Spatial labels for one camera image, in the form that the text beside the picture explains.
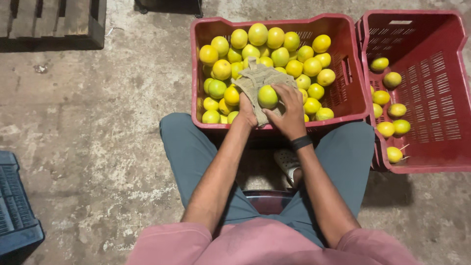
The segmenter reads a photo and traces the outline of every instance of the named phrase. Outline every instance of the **crate rim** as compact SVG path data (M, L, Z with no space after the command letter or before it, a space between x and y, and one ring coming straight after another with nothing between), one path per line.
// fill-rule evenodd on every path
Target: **crate rim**
M366 47L365 43L369 42L370 38L370 32L369 30L367 31L366 29L369 29L369 24L368 24L368 17L372 14L400 14L400 15L422 15L422 14L429 14L429 15L454 15L458 18L458 21L461 25L461 29L463 31L463 39L458 47L458 55L460 55L463 51L464 45L466 44L468 40L468 34L466 33L464 23L463 23L463 17L460 12L456 10L421 10L421 9L413 9L413 10L395 10L395 9L374 9L374 10L368 10L366 11L362 17L358 20L357 25L358 31L363 30L365 37L363 39L363 43L361 42L361 33L358 33L358 43L361 46L361 63L363 64L363 74L365 77L365 89L369 88L369 81L370 78L368 76L368 61L366 59ZM466 68L464 66L464 61L463 61L463 56L458 56L459 59L459 64L460 68L462 69L462 72L466 73ZM468 83L468 76L463 75L464 79L464 86L466 88L466 94L468 95L468 105L471 107L471 95L470 95L470 88L469 88L469 83ZM376 129L376 119L374 118L374 112L373 109L370 110L370 123L371 126L374 127L375 132L377 132ZM384 137L380 134L377 133L378 138L380 140L379 146L376 146L376 151L379 149L380 154L376 155L376 157L382 158L380 161L378 161L378 164L380 166L383 166L386 168L386 170L389 170L393 173L396 174L414 174L414 173L438 173L438 172L468 172L471 171L471 166L393 166L391 163L389 163L388 159L388 153L387 153L387 146L386 146L386 140Z
M205 22L214 22L214 21L222 21L230 26L249 26L254 23L263 23L264 25L273 25L273 24L291 24L291 23L310 23L315 20L318 20L323 17L329 17L329 18L343 18L348 21L349 27L350 27L350 35L352 38L358 42L357 35L355 32L355 23L353 22L353 19L350 16L347 16L345 14L339 14L339 13L322 13L319 14L315 17L307 18L307 19L286 19L286 20L259 20L259 21L245 21L245 22L231 22L225 18L222 17L208 17L208 18L199 18L195 19L190 26L190 41L191 41L191 58L192 58L192 95L191 95L191 119L193 121L193 124L195 124L198 128L200 129L225 129L228 130L230 128L230 124L204 124L198 121L196 118L196 102L198 98L198 93L197 90L194 90L194 87L198 86L198 79L197 79L197 66L198 66L198 59L196 57L196 37L195 37L195 27L199 23L205 23ZM358 76L362 76L363 73L361 72L361 60L358 57L358 47L357 45L353 45L353 61L355 63L358 62L358 68L357 68L357 74ZM359 82L360 86L362 86L362 93L363 96L366 98L367 95L365 94L366 88L364 87L363 82ZM310 128L315 128L315 127L320 127L324 125L330 125L330 124L337 124L341 122L348 122L348 121L354 121L354 120L361 120L366 118L367 116L370 115L372 111L372 106L370 104L366 104L366 108L364 112L359 113L359 114L353 114L353 115L348 115L348 118L346 117L337 117L337 118L332 118L324 121L312 121L312 122L307 122L306 127ZM257 127L256 130L270 130L274 129L272 124L267 124L262 128Z

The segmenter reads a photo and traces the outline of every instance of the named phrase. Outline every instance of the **person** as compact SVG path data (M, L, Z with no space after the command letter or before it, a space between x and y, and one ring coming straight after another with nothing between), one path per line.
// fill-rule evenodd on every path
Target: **person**
M161 120L160 132L185 212L180 223L145 228L127 264L418 264L397 240L362 229L356 220L373 156L373 128L364 122L342 125L314 149L302 94L286 85L272 87L286 112L263 112L292 141L299 166L286 160L288 151L278 152L278 163L298 186L281 214L259 214L235 184L243 149L257 125L243 93L219 150L188 114L170 114Z

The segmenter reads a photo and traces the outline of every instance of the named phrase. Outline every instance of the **white sandal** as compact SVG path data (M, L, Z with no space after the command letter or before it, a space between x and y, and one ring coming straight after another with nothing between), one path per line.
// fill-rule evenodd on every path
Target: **white sandal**
M298 157L295 153L288 149L281 149L275 151L273 155L276 163L280 166L281 170L286 174L289 184L294 186L293 173L297 168L300 168Z

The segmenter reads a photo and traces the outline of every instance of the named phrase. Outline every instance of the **black wristband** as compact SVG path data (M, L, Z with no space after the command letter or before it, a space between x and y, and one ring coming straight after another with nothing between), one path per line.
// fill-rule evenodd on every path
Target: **black wristband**
M293 151L301 149L301 148L303 148L307 145L310 145L310 144L312 144L312 140L308 135L299 137L299 138L294 139L293 141L291 141L291 146L293 148Z

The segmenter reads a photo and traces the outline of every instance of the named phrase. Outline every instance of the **hand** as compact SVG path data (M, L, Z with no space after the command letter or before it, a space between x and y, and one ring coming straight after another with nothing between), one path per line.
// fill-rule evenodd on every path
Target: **hand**
M264 108L262 111L267 115L281 133L290 141L307 135L306 125L304 124L304 109L302 106L302 93L287 85L275 85L271 87L281 97L286 112L281 116L277 116L273 111Z
M244 121L252 128L257 126L257 118L253 112L252 103L244 92L239 96L239 114L235 117L244 119Z

